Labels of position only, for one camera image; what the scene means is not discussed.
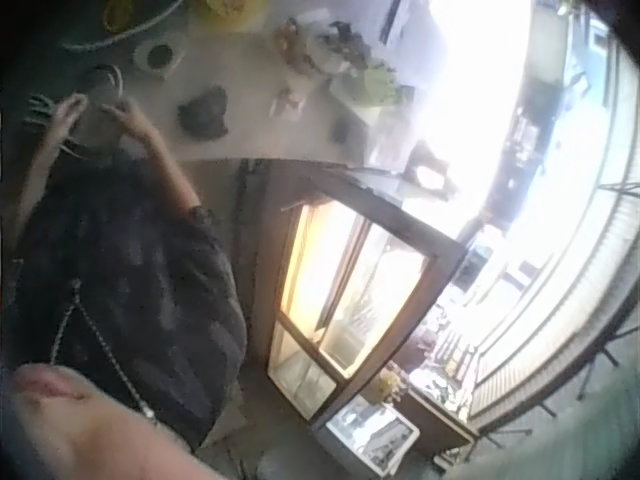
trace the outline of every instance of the black object on counter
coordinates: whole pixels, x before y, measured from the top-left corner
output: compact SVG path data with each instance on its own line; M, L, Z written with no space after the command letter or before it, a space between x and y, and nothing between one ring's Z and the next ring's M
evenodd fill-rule
M180 126L196 140L218 140L229 130L224 123L227 92L219 85L178 107Z

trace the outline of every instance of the finger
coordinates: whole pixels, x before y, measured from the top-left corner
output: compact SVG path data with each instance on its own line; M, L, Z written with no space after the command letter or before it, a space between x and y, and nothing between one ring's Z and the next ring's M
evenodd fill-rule
M125 120L125 112L123 112L121 109L114 107L113 105L100 105L100 110L102 110L103 112L106 112L107 114L111 115L112 117L114 117L117 120L120 120L121 122L123 122Z
M64 100L62 100L58 107L56 108L56 113L60 113L61 115L66 115L67 112L72 108L77 108L78 106L84 105L88 103L88 99L86 95L81 93L74 93Z

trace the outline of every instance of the green item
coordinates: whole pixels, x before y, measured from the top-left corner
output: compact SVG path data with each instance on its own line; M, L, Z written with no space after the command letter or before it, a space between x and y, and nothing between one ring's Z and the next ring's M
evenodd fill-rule
M398 102L395 73L384 63L345 77L344 87L354 102L362 106L382 107Z

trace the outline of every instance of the cloth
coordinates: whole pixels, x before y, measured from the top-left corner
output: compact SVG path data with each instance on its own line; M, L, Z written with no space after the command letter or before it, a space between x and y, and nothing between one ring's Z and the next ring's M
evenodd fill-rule
M15 302L3 315L11 364L49 361L79 278L82 305L135 389L195 449L246 349L215 218L202 207L183 218L168 214L145 161L60 162L16 250ZM58 358L139 410L77 310Z

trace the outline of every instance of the hand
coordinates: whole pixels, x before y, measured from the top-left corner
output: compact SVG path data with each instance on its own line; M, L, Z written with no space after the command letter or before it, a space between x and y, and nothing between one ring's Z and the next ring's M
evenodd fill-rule
M44 137L45 143L56 147L62 144L88 104L87 96L80 93L74 93L62 100L51 116L51 122Z
M102 105L102 110L115 118L136 140L143 143L152 140L158 130L151 120L140 110L138 104L132 98L126 98L118 106Z

